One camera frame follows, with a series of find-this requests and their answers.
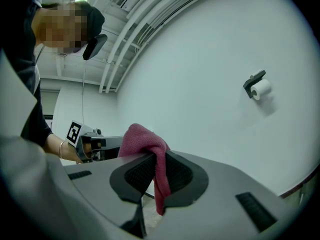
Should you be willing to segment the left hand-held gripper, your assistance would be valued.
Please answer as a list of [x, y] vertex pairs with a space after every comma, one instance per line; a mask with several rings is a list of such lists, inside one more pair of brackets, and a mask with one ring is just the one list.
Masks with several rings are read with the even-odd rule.
[[[84, 163], [105, 161], [118, 157], [123, 136], [103, 136], [98, 128], [72, 121], [66, 135], [66, 140], [75, 148], [78, 158]], [[93, 150], [91, 157], [87, 157], [84, 151], [84, 143], [100, 142], [101, 148]]]

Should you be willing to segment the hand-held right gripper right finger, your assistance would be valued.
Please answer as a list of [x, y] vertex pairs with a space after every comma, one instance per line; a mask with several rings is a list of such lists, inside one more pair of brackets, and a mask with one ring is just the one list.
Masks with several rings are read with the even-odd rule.
[[262, 240], [290, 211], [273, 192], [231, 165], [166, 153], [172, 193], [152, 240]]

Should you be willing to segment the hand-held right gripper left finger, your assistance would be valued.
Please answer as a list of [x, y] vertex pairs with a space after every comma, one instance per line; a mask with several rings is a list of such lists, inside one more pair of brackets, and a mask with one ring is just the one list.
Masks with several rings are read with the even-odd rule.
[[65, 166], [85, 202], [120, 231], [146, 237], [143, 196], [155, 176], [156, 156], [142, 153]]

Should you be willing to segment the person's left hand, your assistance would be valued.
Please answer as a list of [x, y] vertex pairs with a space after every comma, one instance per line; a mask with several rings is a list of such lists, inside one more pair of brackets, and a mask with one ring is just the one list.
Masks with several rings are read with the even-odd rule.
[[93, 154], [93, 150], [98, 150], [101, 148], [101, 143], [99, 141], [86, 142], [83, 144], [83, 150], [85, 155], [90, 158]]

